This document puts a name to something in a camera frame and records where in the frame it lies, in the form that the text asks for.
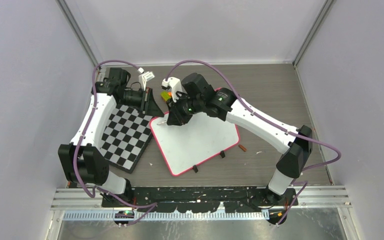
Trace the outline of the pink framed whiteboard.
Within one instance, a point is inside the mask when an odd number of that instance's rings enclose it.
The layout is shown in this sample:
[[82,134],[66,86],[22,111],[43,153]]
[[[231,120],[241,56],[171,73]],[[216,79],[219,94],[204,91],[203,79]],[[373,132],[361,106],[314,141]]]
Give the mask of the pink framed whiteboard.
[[151,119],[149,126],[172,176],[179,176],[240,142],[238,127],[218,118],[197,113],[182,126],[157,125],[164,117]]

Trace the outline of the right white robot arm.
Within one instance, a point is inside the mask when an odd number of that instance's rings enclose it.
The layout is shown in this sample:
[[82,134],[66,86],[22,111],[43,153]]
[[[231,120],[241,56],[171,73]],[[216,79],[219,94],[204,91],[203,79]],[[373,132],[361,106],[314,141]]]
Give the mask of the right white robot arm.
[[168,106],[169,126],[186,125],[193,115],[205,113],[210,118],[238,125],[272,145],[281,157],[266,187],[263,198],[269,205],[279,205],[286,190],[297,179],[312,152],[312,130],[284,124],[248,104],[233,90],[214,89],[196,72],[180,80],[175,77],[162,80],[161,87],[171,92]]

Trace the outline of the brown marker cap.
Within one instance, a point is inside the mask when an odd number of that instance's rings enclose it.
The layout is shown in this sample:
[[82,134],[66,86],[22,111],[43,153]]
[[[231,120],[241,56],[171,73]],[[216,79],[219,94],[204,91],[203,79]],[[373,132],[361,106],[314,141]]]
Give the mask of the brown marker cap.
[[247,151],[247,149],[246,149],[243,145],[241,145],[241,144],[239,144],[238,147],[239,147],[243,152],[246,152],[246,151]]

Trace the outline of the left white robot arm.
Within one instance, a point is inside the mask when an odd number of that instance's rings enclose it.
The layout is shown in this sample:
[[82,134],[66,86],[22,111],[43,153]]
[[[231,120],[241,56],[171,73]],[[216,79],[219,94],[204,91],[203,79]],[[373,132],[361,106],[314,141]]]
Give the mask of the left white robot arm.
[[153,89],[147,82],[155,75],[137,67],[139,89],[128,87],[131,74],[121,67],[108,68],[106,79],[98,80],[98,68],[92,75],[90,103],[79,130],[68,144],[61,144],[57,154],[66,179],[81,187],[92,186],[114,194],[114,200],[121,207],[133,202],[131,183],[110,170],[110,162],[100,152],[101,140],[107,121],[116,108],[133,108],[144,116],[161,117]]

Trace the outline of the orange green toy block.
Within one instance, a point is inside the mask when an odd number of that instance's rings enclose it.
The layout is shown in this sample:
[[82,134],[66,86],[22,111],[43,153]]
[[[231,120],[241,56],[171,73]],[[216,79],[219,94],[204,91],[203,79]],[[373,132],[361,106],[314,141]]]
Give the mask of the orange green toy block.
[[168,91],[161,92],[160,96],[165,103],[172,99],[172,93]]

